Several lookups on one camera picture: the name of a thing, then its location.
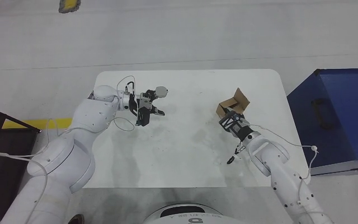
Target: shoe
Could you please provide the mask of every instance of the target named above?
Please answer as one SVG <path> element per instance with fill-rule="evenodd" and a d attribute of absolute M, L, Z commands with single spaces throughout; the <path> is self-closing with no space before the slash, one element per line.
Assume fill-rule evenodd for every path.
<path fill-rule="evenodd" d="M 71 218 L 68 224 L 84 224 L 84 216 L 82 214 L 77 214 Z"/>

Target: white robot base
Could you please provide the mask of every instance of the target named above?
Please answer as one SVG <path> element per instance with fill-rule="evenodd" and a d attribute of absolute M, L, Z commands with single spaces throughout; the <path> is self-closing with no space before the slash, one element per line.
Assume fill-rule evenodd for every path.
<path fill-rule="evenodd" d="M 244 224 L 233 218 L 223 216 L 217 210 L 202 204 L 175 204 L 163 207 L 150 216 L 143 224 L 191 224 L 191 223 L 222 223 L 222 224 Z"/>

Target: blue container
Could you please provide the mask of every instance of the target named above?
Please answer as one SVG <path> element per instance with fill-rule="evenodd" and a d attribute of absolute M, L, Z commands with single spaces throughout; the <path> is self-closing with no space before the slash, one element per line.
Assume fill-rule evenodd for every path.
<path fill-rule="evenodd" d="M 316 145 L 312 175 L 358 170 L 358 69 L 318 69 L 287 96 L 303 145 Z M 307 162 L 314 152 L 304 148 Z"/>

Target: table surface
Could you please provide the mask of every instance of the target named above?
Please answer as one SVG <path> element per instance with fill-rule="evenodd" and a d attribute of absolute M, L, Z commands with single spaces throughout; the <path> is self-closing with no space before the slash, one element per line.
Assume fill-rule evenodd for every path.
<path fill-rule="evenodd" d="M 137 94 L 157 86 L 168 88 L 168 95 L 153 103 L 166 116 L 151 115 L 146 127 L 132 132 L 112 123 L 93 144 L 96 171 L 85 188 L 270 186 L 270 177 L 255 167 L 246 151 L 226 164 L 238 139 L 221 128 L 215 111 L 237 87 L 251 102 L 244 112 L 251 124 L 300 144 L 280 76 L 273 70 L 111 71 L 99 74 L 95 87 L 115 88 L 128 75 L 135 76 Z M 129 111 L 116 116 L 136 120 Z M 118 124 L 130 128 L 125 121 Z M 306 176 L 302 148 L 259 131 L 281 143 L 291 156 L 287 165 Z"/>

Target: small cardboard box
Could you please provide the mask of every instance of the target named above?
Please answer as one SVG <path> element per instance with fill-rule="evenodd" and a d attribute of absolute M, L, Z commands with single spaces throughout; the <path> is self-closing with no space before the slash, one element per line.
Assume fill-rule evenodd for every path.
<path fill-rule="evenodd" d="M 219 115 L 220 118 L 223 118 L 225 116 L 223 108 L 231 108 L 237 113 L 242 114 L 246 107 L 249 105 L 249 103 L 250 101 L 248 101 L 248 99 L 241 92 L 241 90 L 237 88 L 232 98 L 219 103 L 218 108 L 216 109 L 216 113 Z"/>

